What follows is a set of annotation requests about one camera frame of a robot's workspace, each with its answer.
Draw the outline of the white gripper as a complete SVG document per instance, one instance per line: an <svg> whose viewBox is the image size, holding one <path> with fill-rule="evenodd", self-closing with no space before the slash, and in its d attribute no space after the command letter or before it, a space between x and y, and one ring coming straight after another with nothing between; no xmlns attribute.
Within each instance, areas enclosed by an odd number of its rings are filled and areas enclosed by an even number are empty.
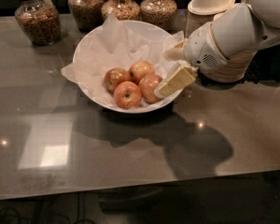
<svg viewBox="0 0 280 224"><path fill-rule="evenodd" d="M195 30L188 39L176 43L163 53L167 61L187 61L205 73L217 70L228 63L215 40L212 23L207 22ZM154 90L159 98L165 98L182 91L197 77L197 68L187 63L161 63L157 65L157 74L162 77Z"/></svg>

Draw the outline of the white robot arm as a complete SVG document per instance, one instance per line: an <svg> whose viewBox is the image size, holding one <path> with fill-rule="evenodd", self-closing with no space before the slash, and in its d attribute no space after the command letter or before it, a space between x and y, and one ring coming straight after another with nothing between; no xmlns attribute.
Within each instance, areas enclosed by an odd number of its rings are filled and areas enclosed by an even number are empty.
<svg viewBox="0 0 280 224"><path fill-rule="evenodd" d="M154 94L160 98L194 82L194 68L209 72L225 66L244 51L258 51L280 44L280 0L249 0L195 30L187 39L163 53L174 61Z"/></svg>

